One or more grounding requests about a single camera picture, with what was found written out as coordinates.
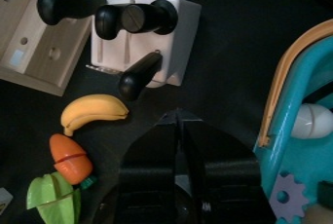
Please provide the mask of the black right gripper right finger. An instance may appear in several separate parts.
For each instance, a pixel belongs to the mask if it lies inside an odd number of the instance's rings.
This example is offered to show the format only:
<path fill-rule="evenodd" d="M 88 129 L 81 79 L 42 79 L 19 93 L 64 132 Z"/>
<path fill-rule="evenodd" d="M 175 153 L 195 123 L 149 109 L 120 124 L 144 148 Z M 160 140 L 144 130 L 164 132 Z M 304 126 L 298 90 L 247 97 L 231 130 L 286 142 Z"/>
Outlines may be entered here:
<path fill-rule="evenodd" d="M 274 224 L 254 152 L 192 113 L 176 117 L 199 224 Z"/>

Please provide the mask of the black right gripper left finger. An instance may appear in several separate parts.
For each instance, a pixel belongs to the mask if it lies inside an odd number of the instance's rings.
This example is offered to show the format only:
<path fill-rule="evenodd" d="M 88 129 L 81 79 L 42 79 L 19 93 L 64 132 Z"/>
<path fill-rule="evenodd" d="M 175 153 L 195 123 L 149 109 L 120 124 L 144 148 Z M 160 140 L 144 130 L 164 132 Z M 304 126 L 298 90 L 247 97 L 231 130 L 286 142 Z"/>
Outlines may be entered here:
<path fill-rule="evenodd" d="M 175 113 L 130 143 L 118 168 L 114 224 L 175 224 Z"/>

